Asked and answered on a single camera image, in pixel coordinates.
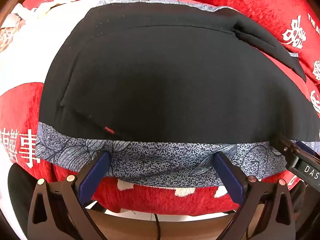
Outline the black pants with patterned lining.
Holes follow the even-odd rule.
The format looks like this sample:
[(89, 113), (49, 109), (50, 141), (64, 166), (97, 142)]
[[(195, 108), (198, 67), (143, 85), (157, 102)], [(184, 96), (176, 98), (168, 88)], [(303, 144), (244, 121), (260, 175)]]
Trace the black pants with patterned lining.
[(223, 151), (248, 175), (285, 168), (280, 133), (319, 150), (319, 117), (297, 59), (232, 9), (160, 2), (92, 8), (49, 68), (36, 156), (79, 171), (108, 152), (107, 176), (148, 186), (221, 184)]

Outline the pile of clothes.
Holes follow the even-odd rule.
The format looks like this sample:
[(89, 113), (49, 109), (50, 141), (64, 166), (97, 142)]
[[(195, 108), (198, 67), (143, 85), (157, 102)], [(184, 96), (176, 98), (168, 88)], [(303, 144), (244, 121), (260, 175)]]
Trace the pile of clothes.
[(32, 12), (21, 3), (16, 4), (1, 25), (1, 52), (6, 50), (13, 41), (14, 35), (25, 25)]

